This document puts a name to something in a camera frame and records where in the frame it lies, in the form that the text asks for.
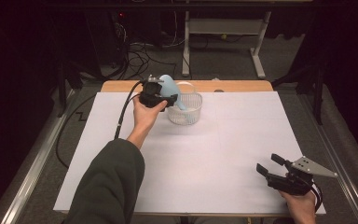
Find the hand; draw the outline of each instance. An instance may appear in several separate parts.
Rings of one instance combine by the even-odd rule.
[[[304,196],[295,196],[278,190],[287,201],[290,215],[296,224],[315,224],[315,195],[309,191]]]
[[[165,108],[168,102],[162,101],[155,107],[148,108],[139,102],[139,95],[133,97],[132,100],[134,127],[127,140],[141,149],[142,144],[149,134],[149,131],[152,129],[159,112]]]

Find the white tabletop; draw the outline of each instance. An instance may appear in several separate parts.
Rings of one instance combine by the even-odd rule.
[[[135,213],[186,216],[281,216],[279,193],[255,167],[287,170],[270,159],[302,156],[279,95],[269,92],[202,92],[200,121],[181,126],[160,113],[141,150],[145,178]],[[67,212],[80,178],[113,139],[126,92],[100,92],[89,114],[54,210]],[[129,104],[120,137],[133,127]],[[321,207],[319,214],[324,214]]]

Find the light blue object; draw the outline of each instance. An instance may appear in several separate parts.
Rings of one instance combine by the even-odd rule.
[[[163,82],[158,83],[162,86],[161,91],[159,92],[161,96],[170,97],[172,95],[178,94],[178,99],[176,100],[175,104],[179,107],[179,109],[187,110],[187,107],[181,101],[181,92],[173,79],[168,75],[162,75],[159,79],[164,80]]]

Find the wire basket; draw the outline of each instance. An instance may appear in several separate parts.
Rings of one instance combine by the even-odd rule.
[[[177,84],[180,85],[190,83],[179,82]],[[182,93],[180,95],[180,100],[187,107],[187,110],[181,110],[177,105],[168,107],[168,118],[170,121],[180,125],[190,125],[199,121],[200,111],[202,108],[202,96],[195,92],[195,88],[194,92]]]

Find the dark background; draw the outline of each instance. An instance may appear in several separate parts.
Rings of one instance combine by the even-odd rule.
[[[292,71],[325,53],[324,82],[358,142],[358,1],[349,4],[316,14],[276,10],[266,37],[284,34],[291,38],[308,32]],[[81,12],[47,15],[36,1],[0,1],[0,197],[52,110],[50,95],[57,87],[61,56],[77,63],[76,71],[88,71],[96,77],[101,74],[101,63],[121,62],[114,30],[109,28],[109,15],[95,16]],[[184,30],[183,17],[184,13],[179,12],[178,30]],[[128,12],[125,22],[131,35],[155,45],[160,44],[160,31],[170,35],[174,32],[172,16],[165,12]]]

